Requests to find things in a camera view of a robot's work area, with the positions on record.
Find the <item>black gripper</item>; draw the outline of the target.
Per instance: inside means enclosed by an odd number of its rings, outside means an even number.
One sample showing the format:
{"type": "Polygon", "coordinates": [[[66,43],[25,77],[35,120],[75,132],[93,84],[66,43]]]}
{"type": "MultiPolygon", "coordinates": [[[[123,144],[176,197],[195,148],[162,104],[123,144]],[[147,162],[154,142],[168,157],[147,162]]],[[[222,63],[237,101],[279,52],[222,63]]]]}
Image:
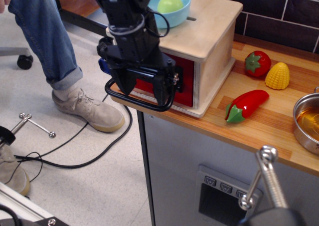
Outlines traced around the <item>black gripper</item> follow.
{"type": "Polygon", "coordinates": [[[137,81],[153,84],[159,106],[173,101],[174,84],[179,83],[175,61],[161,52],[159,36],[148,28],[108,28],[113,45],[103,44],[99,51],[119,89],[130,95],[137,81]]]}

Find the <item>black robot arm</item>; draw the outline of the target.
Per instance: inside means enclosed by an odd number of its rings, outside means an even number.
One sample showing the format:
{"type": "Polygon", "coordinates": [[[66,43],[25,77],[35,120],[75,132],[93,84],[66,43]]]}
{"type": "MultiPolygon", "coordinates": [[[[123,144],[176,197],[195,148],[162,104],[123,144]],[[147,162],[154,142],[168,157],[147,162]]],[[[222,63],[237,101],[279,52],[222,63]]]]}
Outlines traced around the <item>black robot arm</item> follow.
{"type": "Polygon", "coordinates": [[[108,18],[115,45],[100,43],[97,52],[106,62],[111,80],[105,90],[111,96],[153,111],[167,111],[179,88],[175,61],[162,53],[155,14],[150,0],[96,0],[108,18]],[[137,80],[153,86],[156,104],[130,96],[137,80]]]}

